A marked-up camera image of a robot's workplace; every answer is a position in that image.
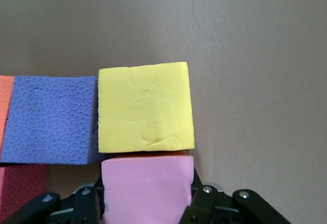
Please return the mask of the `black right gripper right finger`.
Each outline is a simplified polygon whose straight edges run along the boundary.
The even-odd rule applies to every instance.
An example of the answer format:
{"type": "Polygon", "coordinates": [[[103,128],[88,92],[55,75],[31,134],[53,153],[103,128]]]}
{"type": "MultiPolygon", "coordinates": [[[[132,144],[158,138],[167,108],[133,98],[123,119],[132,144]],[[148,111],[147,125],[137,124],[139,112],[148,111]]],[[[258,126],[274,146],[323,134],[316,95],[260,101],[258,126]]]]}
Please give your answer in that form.
{"type": "Polygon", "coordinates": [[[220,187],[203,184],[196,170],[191,191],[192,202],[186,207],[180,223],[231,223],[227,213],[231,197],[220,187]]]}

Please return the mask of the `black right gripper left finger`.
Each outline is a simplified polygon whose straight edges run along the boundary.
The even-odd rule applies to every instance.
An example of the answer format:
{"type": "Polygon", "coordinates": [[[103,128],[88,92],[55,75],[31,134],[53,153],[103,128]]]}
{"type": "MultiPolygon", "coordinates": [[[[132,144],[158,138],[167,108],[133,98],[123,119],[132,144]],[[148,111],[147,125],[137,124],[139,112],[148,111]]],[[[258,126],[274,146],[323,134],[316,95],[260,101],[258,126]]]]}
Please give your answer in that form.
{"type": "Polygon", "coordinates": [[[104,213],[102,180],[78,187],[74,196],[73,223],[102,223],[104,213]]]}

